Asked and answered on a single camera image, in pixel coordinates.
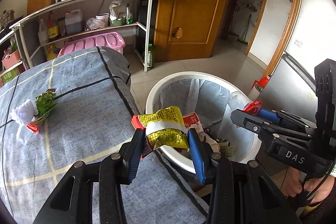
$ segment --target trash can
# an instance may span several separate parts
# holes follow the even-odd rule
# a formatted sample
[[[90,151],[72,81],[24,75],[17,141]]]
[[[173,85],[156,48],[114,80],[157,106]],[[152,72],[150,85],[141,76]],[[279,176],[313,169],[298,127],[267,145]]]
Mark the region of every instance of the trash can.
[[[240,91],[237,87],[214,75],[202,72],[178,72],[161,79],[151,90],[146,102],[146,114],[161,108],[177,106],[182,115],[196,112],[203,128],[235,145],[235,153],[229,159],[240,163],[254,160],[261,141],[258,135],[231,122],[232,110],[227,104],[230,93]],[[162,153],[180,168],[194,173],[193,162],[173,147],[160,147]]]

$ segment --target screw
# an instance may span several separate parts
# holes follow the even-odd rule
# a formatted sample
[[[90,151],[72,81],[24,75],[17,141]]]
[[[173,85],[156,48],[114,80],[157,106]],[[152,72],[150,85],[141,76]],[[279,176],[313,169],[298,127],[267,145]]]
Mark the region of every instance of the screw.
[[[74,165],[74,167],[76,167],[76,168],[80,168],[80,167],[83,166],[83,162],[82,162],[81,160],[78,160],[78,161],[76,161],[73,165]]]
[[[255,160],[250,160],[249,161],[249,166],[251,166],[252,168],[257,168],[258,163]]]
[[[214,159],[214,160],[219,160],[221,158],[221,155],[219,153],[212,153],[211,154],[211,157]]]
[[[111,155],[111,159],[113,159],[113,160],[118,160],[118,159],[120,159],[120,157],[121,157],[121,155],[119,153],[113,153]]]

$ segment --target refrigerator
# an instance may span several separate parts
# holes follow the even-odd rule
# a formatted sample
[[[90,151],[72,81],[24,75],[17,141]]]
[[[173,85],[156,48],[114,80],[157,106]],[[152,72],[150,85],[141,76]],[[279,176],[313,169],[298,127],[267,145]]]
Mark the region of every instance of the refrigerator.
[[[264,108],[316,122],[314,68],[327,58],[336,61],[335,26],[332,0],[302,0],[285,52],[257,98]]]

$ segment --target pink basket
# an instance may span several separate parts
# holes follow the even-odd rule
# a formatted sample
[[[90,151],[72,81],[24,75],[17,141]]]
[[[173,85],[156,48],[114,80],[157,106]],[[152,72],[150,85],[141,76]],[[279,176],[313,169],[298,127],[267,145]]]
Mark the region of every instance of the pink basket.
[[[10,67],[14,66],[19,62],[20,62],[19,50],[16,50],[11,54],[7,54],[6,57],[2,60],[2,64],[5,67],[5,69],[9,69]]]
[[[79,51],[84,48],[91,48],[96,46],[105,46],[116,50],[123,54],[123,48],[125,47],[125,42],[121,35],[117,32],[109,32],[99,35],[94,35],[92,37],[86,37],[80,40],[76,40],[65,44],[64,47],[58,54],[58,57],[66,55],[68,53]]]

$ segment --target green plastic bottle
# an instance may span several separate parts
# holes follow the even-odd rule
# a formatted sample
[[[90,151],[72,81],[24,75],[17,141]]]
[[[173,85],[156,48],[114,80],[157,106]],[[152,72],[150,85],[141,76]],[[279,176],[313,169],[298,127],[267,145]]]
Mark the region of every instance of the green plastic bottle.
[[[153,44],[149,44],[147,68],[153,68],[153,67],[154,67],[154,46]]]

